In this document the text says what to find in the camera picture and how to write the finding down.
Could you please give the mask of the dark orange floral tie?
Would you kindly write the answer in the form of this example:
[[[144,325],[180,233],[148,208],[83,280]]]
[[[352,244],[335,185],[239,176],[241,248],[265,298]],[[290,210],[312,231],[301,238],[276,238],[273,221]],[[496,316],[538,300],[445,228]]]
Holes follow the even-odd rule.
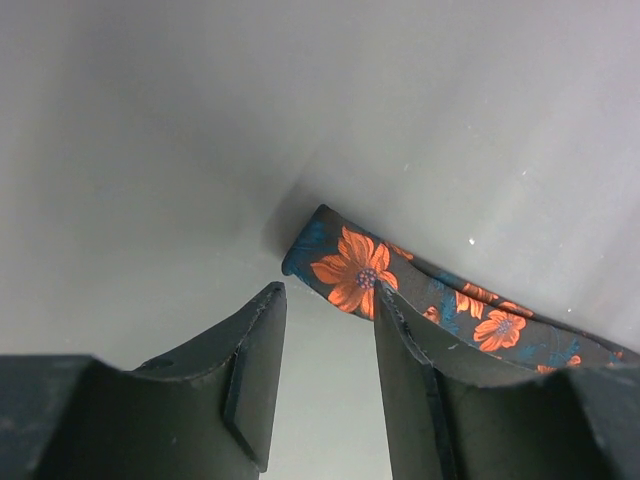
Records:
[[[639,360],[632,350],[536,314],[423,260],[326,205],[294,240],[282,272],[339,310],[367,320],[374,317],[374,285],[381,282],[462,342],[539,373]]]

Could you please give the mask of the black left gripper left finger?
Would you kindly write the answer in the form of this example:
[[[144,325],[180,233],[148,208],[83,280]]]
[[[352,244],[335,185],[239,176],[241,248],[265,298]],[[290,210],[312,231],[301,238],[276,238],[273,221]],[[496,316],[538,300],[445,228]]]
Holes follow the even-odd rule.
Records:
[[[286,325],[272,282],[239,311],[131,372],[110,371],[92,479],[256,479],[268,466]]]

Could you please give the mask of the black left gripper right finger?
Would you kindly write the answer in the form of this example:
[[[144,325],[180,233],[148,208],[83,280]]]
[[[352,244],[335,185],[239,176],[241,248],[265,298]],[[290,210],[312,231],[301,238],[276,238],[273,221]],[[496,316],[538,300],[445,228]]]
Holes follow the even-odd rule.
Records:
[[[589,478],[590,431],[560,376],[479,352],[386,285],[375,300],[394,478]]]

